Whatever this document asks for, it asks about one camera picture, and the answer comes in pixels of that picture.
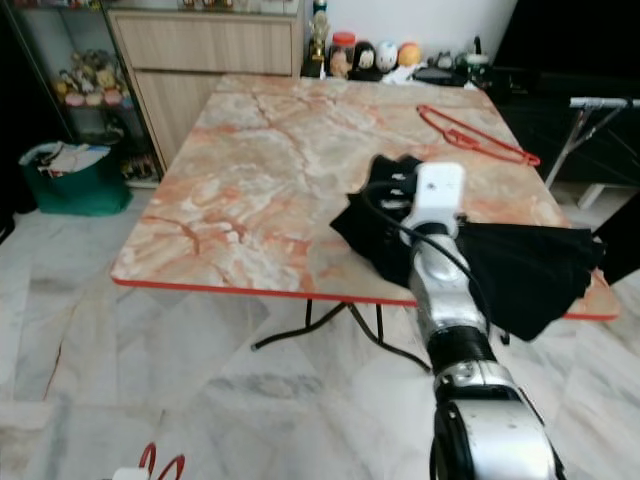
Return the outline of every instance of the table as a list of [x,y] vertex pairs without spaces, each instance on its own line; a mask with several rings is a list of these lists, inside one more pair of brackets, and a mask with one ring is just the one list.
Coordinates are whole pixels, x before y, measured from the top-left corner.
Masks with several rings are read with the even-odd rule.
[[[532,167],[447,144],[416,113],[421,103],[517,143],[482,92],[221,77],[115,261],[113,280],[415,306],[409,290],[379,277],[329,227],[377,153],[463,165],[472,221],[569,226]],[[618,308],[597,272],[566,317],[612,320]]]

